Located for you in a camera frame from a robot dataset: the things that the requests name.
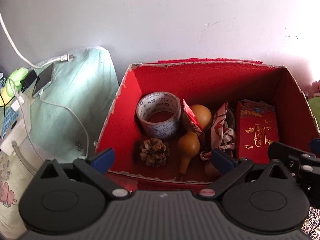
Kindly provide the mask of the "red gift box gold print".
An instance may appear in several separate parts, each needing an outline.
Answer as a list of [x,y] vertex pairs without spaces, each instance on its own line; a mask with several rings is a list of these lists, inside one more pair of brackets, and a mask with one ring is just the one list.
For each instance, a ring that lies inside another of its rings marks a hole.
[[241,100],[235,120],[236,156],[268,164],[268,147],[279,140],[275,108],[264,102]]

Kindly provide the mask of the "patterned silk scarf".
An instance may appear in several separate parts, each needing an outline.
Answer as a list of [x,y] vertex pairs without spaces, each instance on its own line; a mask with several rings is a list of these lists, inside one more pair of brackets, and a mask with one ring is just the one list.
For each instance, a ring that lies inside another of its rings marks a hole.
[[224,103],[212,115],[207,107],[199,106],[196,118],[205,132],[209,129],[212,150],[221,150],[233,157],[236,135],[234,129],[228,127],[226,122],[228,103]]

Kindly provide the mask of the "orange calabash gourd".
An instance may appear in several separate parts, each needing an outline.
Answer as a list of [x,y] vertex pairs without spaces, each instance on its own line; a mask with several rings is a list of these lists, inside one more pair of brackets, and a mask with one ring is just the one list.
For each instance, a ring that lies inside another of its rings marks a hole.
[[[194,113],[198,120],[202,132],[205,132],[212,124],[212,114],[210,110],[203,105],[191,105],[190,110]],[[200,151],[201,143],[196,129],[191,125],[187,114],[182,114],[182,125],[186,129],[186,133],[182,136],[177,147],[180,152],[179,180],[182,181],[187,173],[191,159],[193,159]]]

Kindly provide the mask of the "brown pine cone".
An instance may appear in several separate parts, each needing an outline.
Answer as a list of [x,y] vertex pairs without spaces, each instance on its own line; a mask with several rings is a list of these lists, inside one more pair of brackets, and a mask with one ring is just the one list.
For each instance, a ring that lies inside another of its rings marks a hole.
[[170,155],[169,144],[158,138],[143,141],[140,147],[140,159],[146,166],[162,166]]

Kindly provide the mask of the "green plush toy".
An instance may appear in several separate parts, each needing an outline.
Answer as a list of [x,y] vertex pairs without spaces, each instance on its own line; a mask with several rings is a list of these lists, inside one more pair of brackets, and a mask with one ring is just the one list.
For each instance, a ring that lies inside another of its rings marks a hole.
[[311,112],[316,118],[318,127],[320,127],[320,97],[316,96],[308,100]]

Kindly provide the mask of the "light green pillow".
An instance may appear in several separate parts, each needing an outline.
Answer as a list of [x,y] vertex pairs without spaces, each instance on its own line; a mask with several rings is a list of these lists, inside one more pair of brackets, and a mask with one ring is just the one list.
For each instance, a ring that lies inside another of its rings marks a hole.
[[71,61],[55,64],[52,84],[32,100],[30,137],[20,147],[26,157],[70,163],[95,151],[119,83],[107,49],[71,54]]

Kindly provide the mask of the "pink plush toy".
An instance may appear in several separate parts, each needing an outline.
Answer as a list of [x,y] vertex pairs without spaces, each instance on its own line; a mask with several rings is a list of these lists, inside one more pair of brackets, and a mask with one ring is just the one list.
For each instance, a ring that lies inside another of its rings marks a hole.
[[320,81],[313,81],[308,89],[308,99],[320,97]]

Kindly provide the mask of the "red paper packet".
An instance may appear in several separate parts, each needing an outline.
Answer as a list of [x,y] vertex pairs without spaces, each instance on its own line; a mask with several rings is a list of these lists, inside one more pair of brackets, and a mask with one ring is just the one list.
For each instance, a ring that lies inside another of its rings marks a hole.
[[191,110],[191,108],[188,106],[188,104],[184,99],[182,99],[182,103],[183,103],[183,111],[189,122],[189,126],[195,131],[197,135],[201,135],[203,133],[203,129],[195,113]]

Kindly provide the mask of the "red cardboard box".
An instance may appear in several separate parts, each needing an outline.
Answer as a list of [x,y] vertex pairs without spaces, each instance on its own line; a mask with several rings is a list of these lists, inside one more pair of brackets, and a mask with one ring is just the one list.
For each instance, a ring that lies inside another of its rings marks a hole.
[[194,190],[212,182],[205,163],[194,158],[182,181],[178,179],[176,139],[169,140],[165,165],[144,165],[138,158],[146,133],[136,115],[140,99],[153,92],[169,92],[186,103],[211,110],[224,102],[236,105],[247,99],[274,106],[280,142],[310,151],[319,137],[316,120],[304,93],[285,67],[229,59],[160,61],[129,66],[103,125],[97,152],[111,148],[115,161],[107,178],[130,190]]

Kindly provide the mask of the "white power strip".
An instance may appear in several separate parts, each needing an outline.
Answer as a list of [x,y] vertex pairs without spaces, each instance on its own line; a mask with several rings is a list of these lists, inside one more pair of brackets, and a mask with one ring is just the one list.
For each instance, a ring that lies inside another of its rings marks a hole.
[[30,100],[23,93],[19,93],[19,106],[15,99],[9,109],[6,111],[2,130],[1,130],[1,151],[6,155],[15,155],[12,142],[16,142],[17,146],[27,137],[26,130],[31,130],[30,120]]

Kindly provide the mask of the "black smartphone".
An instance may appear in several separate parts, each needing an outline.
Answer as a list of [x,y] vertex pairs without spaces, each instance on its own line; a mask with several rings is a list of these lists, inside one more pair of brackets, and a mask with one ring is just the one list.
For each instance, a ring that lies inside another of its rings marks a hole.
[[45,90],[47,87],[49,87],[53,80],[53,74],[54,74],[54,66],[55,64],[50,64],[45,70],[43,70],[37,77],[32,97],[36,98],[39,96],[40,91]]

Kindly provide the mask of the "black power adapter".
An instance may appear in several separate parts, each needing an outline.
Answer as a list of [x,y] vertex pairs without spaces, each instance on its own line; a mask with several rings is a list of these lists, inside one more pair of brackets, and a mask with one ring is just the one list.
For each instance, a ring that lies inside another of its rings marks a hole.
[[20,81],[22,85],[21,90],[26,90],[29,88],[35,80],[37,80],[37,74],[35,70],[29,71],[28,74]]

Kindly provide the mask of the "green plastic toy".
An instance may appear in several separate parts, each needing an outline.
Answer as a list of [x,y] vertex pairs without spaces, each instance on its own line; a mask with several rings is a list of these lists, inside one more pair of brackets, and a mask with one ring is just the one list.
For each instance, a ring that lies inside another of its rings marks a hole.
[[4,107],[22,89],[21,81],[28,74],[27,68],[18,68],[7,78],[4,87],[1,88],[1,107]]

